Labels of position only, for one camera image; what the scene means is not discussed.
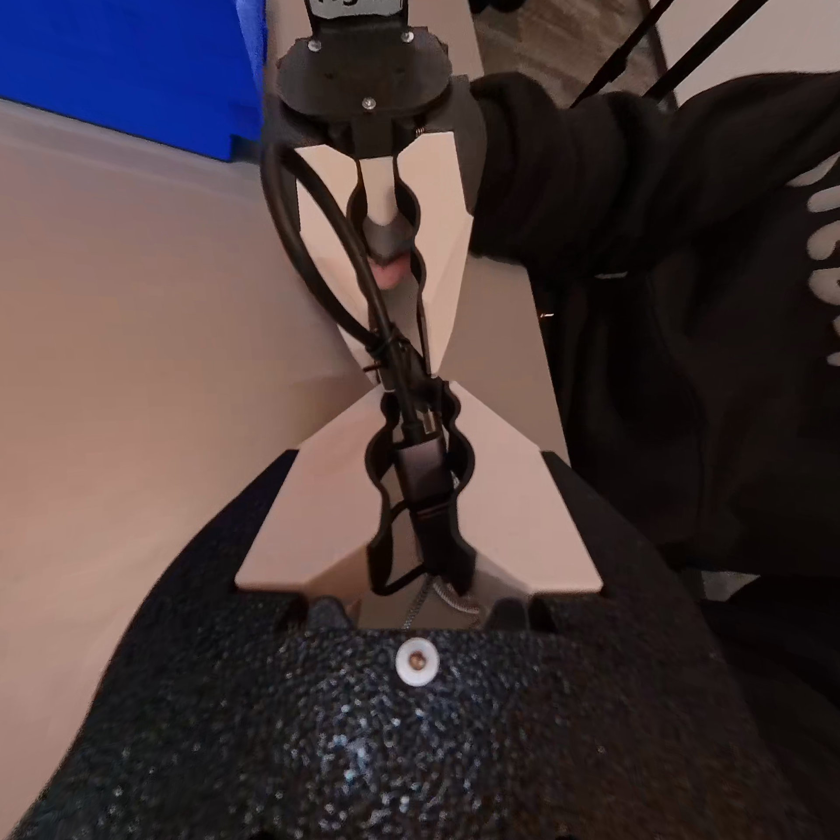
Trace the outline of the grey desk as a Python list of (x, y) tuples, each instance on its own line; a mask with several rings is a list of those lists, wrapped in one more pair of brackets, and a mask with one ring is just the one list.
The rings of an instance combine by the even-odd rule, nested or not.
[(5, 837), (174, 558), (370, 387), (253, 164), (1, 117)]

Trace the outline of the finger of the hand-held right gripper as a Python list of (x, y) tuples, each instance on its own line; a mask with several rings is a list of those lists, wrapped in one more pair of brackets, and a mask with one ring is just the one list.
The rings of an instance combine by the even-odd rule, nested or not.
[[(301, 158), (318, 173), (346, 217), (351, 199), (361, 182), (358, 165), (353, 158), (326, 144), (298, 150)], [(350, 258), (329, 220), (303, 184), (296, 180), (300, 233), (303, 244), (332, 294), (355, 321), (372, 332), (369, 303), (355, 275)]]
[(436, 375), (455, 326), (473, 224), (454, 134), (422, 133), (396, 157), (396, 171), (418, 207), (414, 244), (425, 269), (421, 300), (429, 367)]

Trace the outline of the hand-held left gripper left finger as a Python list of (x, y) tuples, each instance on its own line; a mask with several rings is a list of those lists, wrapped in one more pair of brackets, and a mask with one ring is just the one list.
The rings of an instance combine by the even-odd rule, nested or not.
[(364, 455), (385, 423), (383, 395), (368, 392), (302, 442), (235, 576), (239, 590), (360, 606), (371, 590), (366, 548), (382, 511)]

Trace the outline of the blue plastic bin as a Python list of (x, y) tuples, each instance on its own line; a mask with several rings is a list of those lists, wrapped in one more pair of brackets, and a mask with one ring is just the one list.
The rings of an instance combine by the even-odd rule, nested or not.
[(2, 1), (3, 100), (231, 161), (257, 144), (262, 1)]

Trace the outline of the grey USB hub with cable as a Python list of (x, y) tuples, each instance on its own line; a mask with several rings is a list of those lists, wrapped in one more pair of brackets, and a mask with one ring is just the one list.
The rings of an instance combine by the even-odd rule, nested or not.
[[(285, 172), (303, 184), (338, 236), (367, 310), (373, 316), (374, 330), (364, 327), (347, 311), (316, 267), (298, 224), (291, 217), (290, 188), (282, 178)], [(271, 143), (262, 154), (260, 176), (280, 241), (310, 293), (337, 325), (363, 344), (379, 370), (387, 371), (391, 377), (402, 430), (402, 442), (395, 449), (395, 470), (405, 504), (413, 511), (447, 504), (454, 494), (454, 485), (443, 433), (439, 429), (434, 433), (425, 431), (419, 413), (419, 397), (431, 380), (411, 373), (406, 343), (397, 335), (360, 237), (320, 175), (297, 151)]]

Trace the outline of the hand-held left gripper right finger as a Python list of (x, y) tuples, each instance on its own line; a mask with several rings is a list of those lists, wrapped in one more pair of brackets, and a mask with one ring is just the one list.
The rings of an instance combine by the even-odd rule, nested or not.
[(588, 553), (540, 448), (462, 385), (455, 430), (475, 457), (457, 497), (458, 530), (476, 551), (469, 594), (486, 609), (507, 597), (599, 593)]

